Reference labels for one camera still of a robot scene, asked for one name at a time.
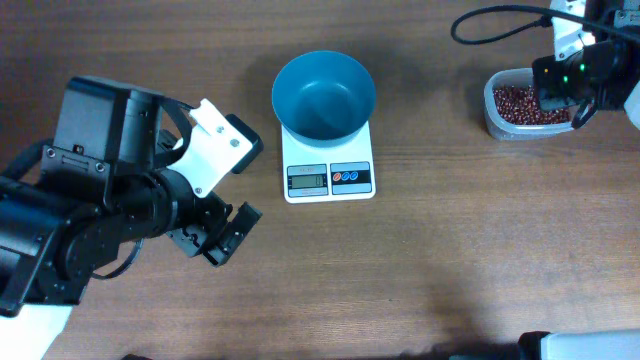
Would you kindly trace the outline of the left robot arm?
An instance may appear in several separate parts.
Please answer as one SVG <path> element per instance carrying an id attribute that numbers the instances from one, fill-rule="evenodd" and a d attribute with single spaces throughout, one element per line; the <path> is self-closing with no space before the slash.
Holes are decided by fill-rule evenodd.
<path id="1" fill-rule="evenodd" d="M 40 359 L 91 280 L 125 272 L 131 243 L 167 236 L 224 265 L 260 219 L 215 193 L 262 151 L 210 101 L 191 106 L 95 76 L 72 78 L 56 133 L 1 174 L 1 355 Z"/>

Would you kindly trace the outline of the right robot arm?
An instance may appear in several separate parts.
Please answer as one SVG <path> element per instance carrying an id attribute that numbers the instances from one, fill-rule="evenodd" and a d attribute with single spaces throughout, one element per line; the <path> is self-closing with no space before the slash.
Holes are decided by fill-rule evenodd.
<path id="1" fill-rule="evenodd" d="M 576 106 L 573 128 L 597 111 L 622 111 L 639 125 L 639 0 L 553 0 L 554 54 L 532 63 L 543 111 Z"/>

